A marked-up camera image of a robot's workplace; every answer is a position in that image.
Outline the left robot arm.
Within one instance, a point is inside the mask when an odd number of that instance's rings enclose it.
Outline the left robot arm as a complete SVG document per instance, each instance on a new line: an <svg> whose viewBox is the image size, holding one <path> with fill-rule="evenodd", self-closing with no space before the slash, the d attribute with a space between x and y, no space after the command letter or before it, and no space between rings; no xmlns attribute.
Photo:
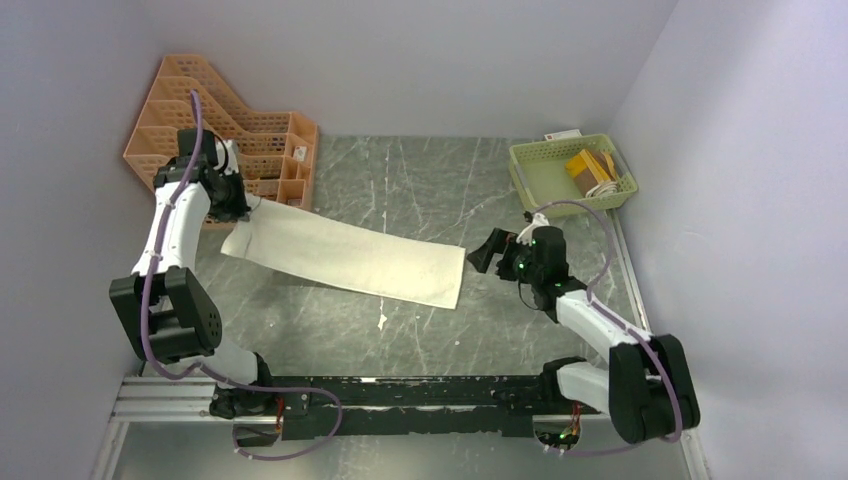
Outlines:
<svg viewBox="0 0 848 480"><path fill-rule="evenodd" d="M158 374L216 380L210 415L261 416L277 400L268 365L225 338L221 313L195 275L206 220L247 221L258 200L245 191L234 142L195 127L178 131L177 143L177 155L154 177L142 254L129 275L112 280L109 299L132 349Z"/></svg>

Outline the yellow brown bear towel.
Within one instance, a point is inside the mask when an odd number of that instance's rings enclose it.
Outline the yellow brown bear towel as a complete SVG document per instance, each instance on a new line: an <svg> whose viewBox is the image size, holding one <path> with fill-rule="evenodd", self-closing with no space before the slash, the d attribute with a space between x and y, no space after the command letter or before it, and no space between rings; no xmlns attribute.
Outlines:
<svg viewBox="0 0 848 480"><path fill-rule="evenodd" d="M619 192L619 175L608 152L584 148L566 161L564 170L584 198Z"/></svg>

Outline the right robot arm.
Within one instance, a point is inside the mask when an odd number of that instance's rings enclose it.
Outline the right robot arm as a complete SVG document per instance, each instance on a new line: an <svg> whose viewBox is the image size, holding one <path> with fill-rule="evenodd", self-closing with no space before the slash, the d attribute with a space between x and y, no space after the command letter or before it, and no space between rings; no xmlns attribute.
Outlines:
<svg viewBox="0 0 848 480"><path fill-rule="evenodd" d="M533 309L580 336L601 355L605 367L576 357L550 362L539 391L550 413L565 413L576 401L607 415L619 437L635 445L674 440L701 423L701 411L681 341L653 335L627 323L570 272L561 229L533 228L529 235L494 229L466 257L484 273L533 294Z"/></svg>

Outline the orange plastic file organizer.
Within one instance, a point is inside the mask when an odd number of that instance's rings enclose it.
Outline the orange plastic file organizer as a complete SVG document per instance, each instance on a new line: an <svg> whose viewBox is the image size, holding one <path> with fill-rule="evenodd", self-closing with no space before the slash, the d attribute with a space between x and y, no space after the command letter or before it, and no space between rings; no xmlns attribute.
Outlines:
<svg viewBox="0 0 848 480"><path fill-rule="evenodd" d="M193 127L191 92L203 125L236 144L248 193L301 210L313 207L318 125L297 112L253 110L202 56L166 55L123 154L149 189L159 167L178 154L177 132Z"/></svg>

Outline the cream white towel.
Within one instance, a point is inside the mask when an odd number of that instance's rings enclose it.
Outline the cream white towel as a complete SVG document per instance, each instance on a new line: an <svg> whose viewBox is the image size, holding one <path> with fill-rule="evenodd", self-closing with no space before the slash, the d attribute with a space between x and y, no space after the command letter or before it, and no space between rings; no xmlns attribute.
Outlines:
<svg viewBox="0 0 848 480"><path fill-rule="evenodd" d="M221 253L339 289L457 307L465 250L345 224L250 195Z"/></svg>

